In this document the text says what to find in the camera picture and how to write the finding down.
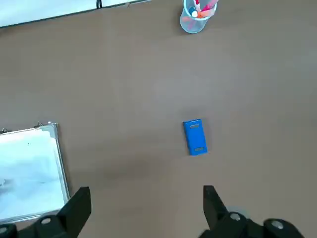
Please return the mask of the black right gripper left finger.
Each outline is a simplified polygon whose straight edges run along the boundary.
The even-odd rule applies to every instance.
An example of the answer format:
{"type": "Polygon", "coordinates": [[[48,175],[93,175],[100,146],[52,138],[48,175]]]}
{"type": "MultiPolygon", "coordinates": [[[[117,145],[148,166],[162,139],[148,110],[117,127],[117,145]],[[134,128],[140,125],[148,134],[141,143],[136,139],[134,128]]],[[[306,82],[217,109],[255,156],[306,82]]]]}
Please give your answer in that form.
{"type": "Polygon", "coordinates": [[[81,187],[57,214],[43,216],[21,230],[18,230],[14,224],[1,224],[0,236],[2,238],[76,238],[90,214],[90,188],[81,187]]]}

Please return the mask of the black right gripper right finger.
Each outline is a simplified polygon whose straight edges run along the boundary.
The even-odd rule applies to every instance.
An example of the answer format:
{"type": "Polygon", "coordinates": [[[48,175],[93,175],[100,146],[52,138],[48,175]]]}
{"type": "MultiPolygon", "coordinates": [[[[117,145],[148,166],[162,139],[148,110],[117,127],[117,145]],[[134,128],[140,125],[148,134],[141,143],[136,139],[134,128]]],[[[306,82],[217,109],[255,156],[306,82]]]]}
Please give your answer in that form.
{"type": "Polygon", "coordinates": [[[262,225],[239,212],[229,212],[212,185],[203,187],[203,209],[209,226],[201,238],[302,238],[302,233],[283,219],[266,219],[262,225]]]}

